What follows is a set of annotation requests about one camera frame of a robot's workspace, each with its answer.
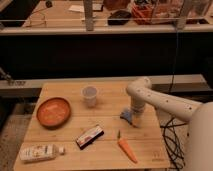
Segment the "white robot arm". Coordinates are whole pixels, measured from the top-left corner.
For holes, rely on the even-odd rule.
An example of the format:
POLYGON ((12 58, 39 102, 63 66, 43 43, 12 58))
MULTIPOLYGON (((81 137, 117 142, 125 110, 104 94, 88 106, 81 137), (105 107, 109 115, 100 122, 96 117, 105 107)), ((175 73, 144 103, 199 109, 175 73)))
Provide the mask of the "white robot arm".
POLYGON ((201 103, 151 89, 148 77, 129 83, 131 113, 138 118, 146 103, 189 123, 184 171, 213 171, 213 102, 201 103))

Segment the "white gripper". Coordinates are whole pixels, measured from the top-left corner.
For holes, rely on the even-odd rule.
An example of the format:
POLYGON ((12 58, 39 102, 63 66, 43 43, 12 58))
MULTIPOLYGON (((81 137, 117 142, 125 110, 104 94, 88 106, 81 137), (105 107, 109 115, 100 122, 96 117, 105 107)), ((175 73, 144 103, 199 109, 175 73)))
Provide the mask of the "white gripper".
POLYGON ((132 116, 132 124, 134 127, 140 128, 142 124, 142 117, 140 116, 145 109, 145 102, 140 99, 131 99, 131 112, 134 114, 132 116))

